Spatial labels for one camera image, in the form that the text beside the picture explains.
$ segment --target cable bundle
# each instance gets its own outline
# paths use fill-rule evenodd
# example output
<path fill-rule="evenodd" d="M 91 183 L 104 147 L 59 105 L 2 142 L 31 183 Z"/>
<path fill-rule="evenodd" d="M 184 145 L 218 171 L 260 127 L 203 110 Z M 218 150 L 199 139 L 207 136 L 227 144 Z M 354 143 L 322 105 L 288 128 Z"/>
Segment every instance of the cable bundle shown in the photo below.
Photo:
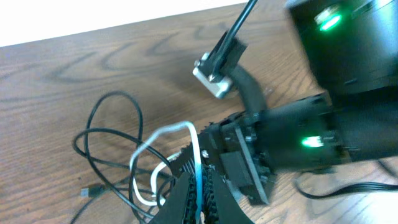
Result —
<path fill-rule="evenodd" d="M 134 137 L 131 136 L 129 134 L 126 134 L 122 131 L 118 131 L 115 129 L 110 129 L 110 128 L 91 128 L 91 122 L 94 118 L 94 115 L 97 112 L 97 109 L 100 107 L 100 104 L 107 98 L 111 97 L 111 96 L 123 96 L 125 98 L 127 98 L 136 108 L 137 114 L 138 114 L 138 118 L 139 118 L 139 130 L 138 130 L 138 137 Z M 153 147 L 150 146 L 150 144 L 155 141 L 155 139 L 160 136 L 163 133 L 172 133 L 172 132 L 176 132 L 179 131 L 183 128 L 188 128 L 191 132 L 191 137 L 192 137 L 192 143 L 194 145 L 193 150 L 194 150 L 194 155 L 195 155 L 195 171 L 197 172 L 197 178 L 199 178 L 201 180 L 201 162 L 200 162 L 200 149 L 199 149 L 199 143 L 198 143 L 198 138 L 197 138 L 197 133 L 195 130 L 195 127 L 193 126 L 193 124 L 189 121 L 182 121 L 180 123 L 177 124 L 172 124 L 169 126 L 165 126 L 163 128 L 160 128 L 158 130 L 156 130 L 152 136 L 149 138 L 149 140 L 147 142 L 143 142 L 142 141 L 142 129 L 143 129 L 143 119 L 142 119 L 142 111 L 139 107 L 138 102 L 132 97 L 130 96 L 128 93 L 123 92 L 123 91 L 112 91 L 110 93 L 105 94 L 104 96 L 102 96 L 97 103 L 94 105 L 93 109 L 91 110 L 91 114 L 88 118 L 87 124 L 86 124 L 86 129 L 84 131 L 82 131 L 81 133 L 79 133 L 72 142 L 72 146 L 73 149 L 81 156 L 85 157 L 88 162 L 90 163 L 91 168 L 93 168 L 94 172 L 97 174 L 97 176 L 104 182 L 104 185 L 97 185 L 97 186 L 92 186 L 89 187 L 88 189 L 83 189 L 84 194 L 90 195 L 90 192 L 95 192 L 93 196 L 93 198 L 91 200 L 89 200 L 84 206 L 82 206 L 82 208 L 77 212 L 77 214 L 75 215 L 75 217 L 73 217 L 71 223 L 75 223 L 76 220 L 78 219 L 78 217 L 87 209 L 87 207 L 92 204 L 97 198 L 100 198 L 102 195 L 104 195 L 106 192 L 112 191 L 114 192 L 121 200 L 123 200 L 126 204 L 128 204 L 131 209 L 132 212 L 134 214 L 134 216 L 140 221 L 140 223 L 146 223 L 146 221 L 144 220 L 145 218 L 153 218 L 154 216 L 150 214 L 150 212 L 153 210 L 154 206 L 158 205 L 159 207 L 162 206 L 162 204 L 164 203 L 165 199 L 164 196 L 162 195 L 162 191 L 165 188 L 165 186 L 170 183 L 170 188 L 168 190 L 166 190 L 165 194 L 169 193 L 171 191 L 171 188 L 174 184 L 174 177 L 171 177 L 168 174 L 165 174 L 163 172 L 161 172 L 161 170 L 167 166 L 170 168 L 170 162 L 169 160 L 174 159 L 178 156 L 178 154 L 174 154 L 172 156 L 170 156 L 169 158 L 165 158 L 160 152 L 156 151 Z M 117 136 L 120 136 L 124 139 L 130 140 L 131 142 L 136 143 L 136 147 L 137 150 L 132 154 L 131 156 L 131 160 L 130 160 L 130 166 L 124 165 L 124 164 L 120 164 L 117 162 L 112 162 L 112 161 L 105 161 L 102 159 L 98 159 L 95 157 L 92 157 L 90 154 L 90 150 L 88 147 L 88 134 L 89 133 L 110 133 L 110 134 L 114 134 Z M 84 151 L 82 151 L 78 146 L 77 146 L 77 142 L 80 138 L 84 138 Z M 144 151 L 145 149 L 148 149 L 151 153 L 153 153 L 155 156 L 157 156 L 162 162 L 155 168 L 155 170 L 150 171 L 150 170 L 144 170 L 144 169 L 138 169 L 137 168 L 137 162 L 138 162 L 138 158 L 139 158 L 139 154 Z M 117 167 L 117 168 L 121 168 L 121 169 L 130 169 L 131 173 L 128 177 L 117 181 L 115 183 L 111 183 L 103 174 L 102 172 L 97 168 L 95 162 L 100 163 L 100 164 L 104 164 L 107 166 L 111 166 L 111 167 Z M 151 176 L 151 188 L 152 190 L 145 190 L 145 189 L 138 189 L 137 188 L 137 184 L 136 184 L 136 180 L 135 180 L 135 175 L 139 175 L 139 174 L 148 174 L 148 173 L 152 173 Z M 166 181 L 160 186 L 160 189 L 158 191 L 156 191 L 156 178 L 157 176 L 160 176 L 163 179 L 166 179 Z M 129 184 L 129 188 L 120 188 L 120 185 L 123 184 Z M 197 204 L 199 204 L 200 206 L 198 206 L 199 208 L 201 208 L 201 182 L 198 183 L 200 185 L 198 189 L 198 195 L 199 197 L 197 197 Z M 127 190 L 129 193 L 129 198 L 127 198 L 126 196 L 124 196 L 121 191 L 123 190 Z M 142 208 L 138 207 L 135 203 L 134 203 L 134 199 L 133 199 L 133 192 L 135 192 L 137 198 L 145 205 L 150 206 L 150 209 L 148 211 L 143 210 Z M 144 193 L 144 194 L 149 194 L 153 197 L 156 198 L 156 200 L 154 201 L 147 201 L 144 198 L 142 198 L 142 196 L 140 195 L 140 193 Z"/>

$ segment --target robotic arm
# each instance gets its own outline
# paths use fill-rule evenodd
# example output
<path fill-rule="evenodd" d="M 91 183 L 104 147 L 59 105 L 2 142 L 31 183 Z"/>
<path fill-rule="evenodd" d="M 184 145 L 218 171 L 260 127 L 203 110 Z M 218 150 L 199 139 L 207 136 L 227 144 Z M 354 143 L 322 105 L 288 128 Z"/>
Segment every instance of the robotic arm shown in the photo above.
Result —
<path fill-rule="evenodd" d="M 248 2 L 193 71 L 217 98 L 239 92 L 246 109 L 211 123 L 198 136 L 206 166 L 202 210 L 207 223 L 251 223 L 223 179 L 251 204 L 268 205 L 279 172 L 321 174 L 340 164 L 398 155 L 398 2 L 289 1 L 286 8 L 311 71 L 326 92 L 274 109 L 267 108 L 257 81 L 238 65 L 246 46 L 234 36 L 255 3 Z M 192 158 L 188 146 L 171 163 L 180 179 L 151 223 L 160 223 L 158 217 L 162 223 L 193 223 Z"/>

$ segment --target screw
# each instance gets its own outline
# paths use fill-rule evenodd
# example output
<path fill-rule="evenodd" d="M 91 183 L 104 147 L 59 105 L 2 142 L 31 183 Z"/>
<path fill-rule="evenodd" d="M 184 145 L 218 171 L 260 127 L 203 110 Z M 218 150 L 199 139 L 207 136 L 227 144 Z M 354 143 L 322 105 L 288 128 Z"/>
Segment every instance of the screw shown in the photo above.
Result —
<path fill-rule="evenodd" d="M 199 66 L 199 65 L 200 65 L 200 61 L 199 61 L 199 60 L 196 60 L 195 63 L 194 63 L 193 65 L 194 65 L 195 67 Z"/>
<path fill-rule="evenodd" d="M 209 153 L 206 151 L 206 150 L 203 150 L 202 152 L 201 152 L 201 156 L 203 156 L 203 158 L 209 158 Z"/>
<path fill-rule="evenodd" d="M 208 79 L 209 79 L 209 81 L 213 81 L 214 80 L 214 75 L 213 74 L 211 74 L 211 75 L 209 75 L 209 77 L 208 77 Z"/>
<path fill-rule="evenodd" d="M 246 140 L 246 142 L 252 142 L 253 141 L 253 138 L 251 136 L 246 136 L 244 139 Z"/>
<path fill-rule="evenodd" d="M 210 55 L 210 53 L 209 53 L 209 52 L 206 52 L 206 53 L 203 54 L 203 56 L 201 57 L 201 59 L 202 59 L 202 60 L 207 60 L 208 57 L 209 57 L 209 55 Z"/>
<path fill-rule="evenodd" d="M 264 175 L 261 175 L 261 176 L 260 176 L 260 181 L 263 182 L 263 183 L 267 183 L 268 177 L 266 177 L 266 176 L 264 176 Z"/>

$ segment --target black flat cable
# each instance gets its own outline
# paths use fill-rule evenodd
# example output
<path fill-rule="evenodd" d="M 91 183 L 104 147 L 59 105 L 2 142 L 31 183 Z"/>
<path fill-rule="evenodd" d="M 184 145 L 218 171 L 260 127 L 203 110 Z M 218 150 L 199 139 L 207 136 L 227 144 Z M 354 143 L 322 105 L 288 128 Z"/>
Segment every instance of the black flat cable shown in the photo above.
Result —
<path fill-rule="evenodd" d="M 396 176 L 395 172 L 391 170 L 391 168 L 383 163 L 382 161 L 378 160 L 378 164 L 391 176 L 393 177 L 398 177 Z M 338 190 L 332 191 L 327 194 L 323 195 L 313 195 L 304 192 L 300 186 L 299 186 L 299 178 L 306 172 L 301 172 L 299 173 L 296 178 L 293 181 L 293 185 L 295 189 L 304 197 L 309 198 L 309 199 L 315 199 L 315 200 L 320 200 L 320 199 L 327 199 L 331 197 L 337 197 L 337 196 L 342 196 L 346 194 L 357 194 L 357 193 L 371 193 L 371 192 L 392 192 L 398 190 L 398 185 L 392 185 L 392 184 L 383 184 L 383 183 L 378 183 L 378 182 L 360 182 L 357 184 L 351 184 L 347 185 L 345 187 L 342 187 Z"/>

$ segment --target black cylindrical joint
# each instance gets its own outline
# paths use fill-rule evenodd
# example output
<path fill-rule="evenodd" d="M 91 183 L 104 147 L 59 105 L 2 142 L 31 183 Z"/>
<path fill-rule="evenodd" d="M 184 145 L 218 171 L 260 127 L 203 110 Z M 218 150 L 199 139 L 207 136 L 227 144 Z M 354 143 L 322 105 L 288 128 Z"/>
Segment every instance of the black cylindrical joint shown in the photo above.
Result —
<path fill-rule="evenodd" d="M 398 1 L 291 0 L 286 8 L 333 99 L 398 85 Z"/>
<path fill-rule="evenodd" d="M 256 127 L 256 154 L 273 170 L 314 170 L 342 163 L 334 115 L 323 95 L 269 110 Z"/>
<path fill-rule="evenodd" d="M 335 115 L 352 162 L 398 155 L 398 100 L 352 104 Z"/>

